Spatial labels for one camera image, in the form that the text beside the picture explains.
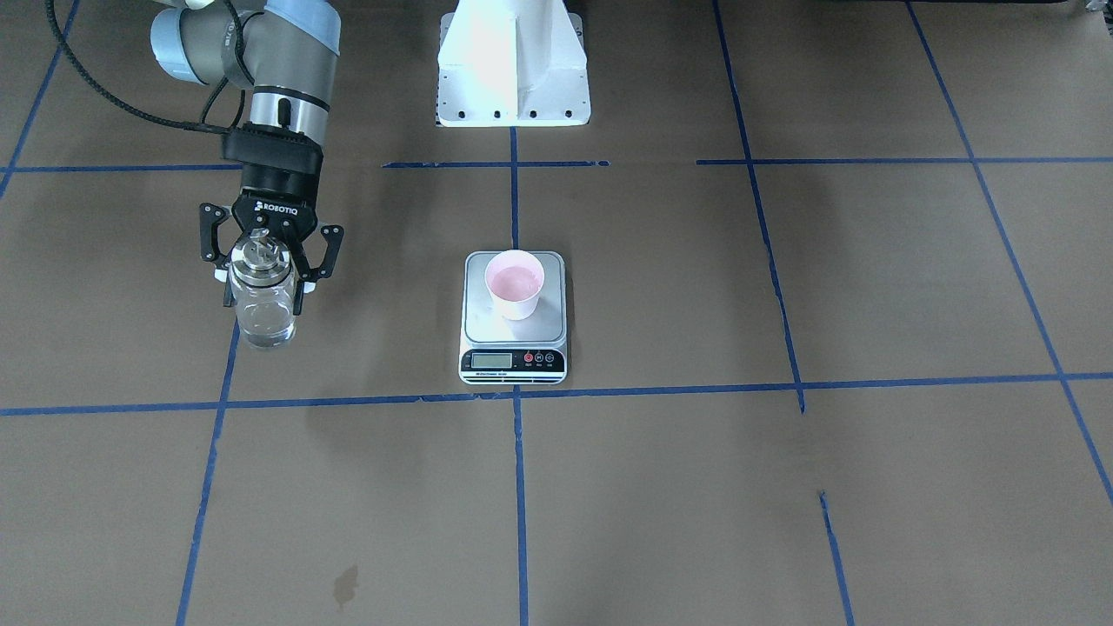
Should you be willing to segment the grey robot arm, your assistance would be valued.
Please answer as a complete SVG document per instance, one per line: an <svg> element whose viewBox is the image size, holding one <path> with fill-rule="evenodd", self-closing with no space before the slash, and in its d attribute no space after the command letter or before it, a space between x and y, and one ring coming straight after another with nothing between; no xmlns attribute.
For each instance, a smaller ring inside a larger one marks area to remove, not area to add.
<svg viewBox="0 0 1113 626"><path fill-rule="evenodd" d="M244 234L267 229L290 251L295 314L306 290L329 277L344 235L341 227L323 229L325 257L311 265L303 242L318 231L339 30L339 14L326 1L173 1L150 28L155 59L175 79L250 92L246 123L223 135L220 146L221 158L242 167L240 193L230 206L199 207L200 257L230 273L230 255L218 247L223 222L234 218Z"/></svg>

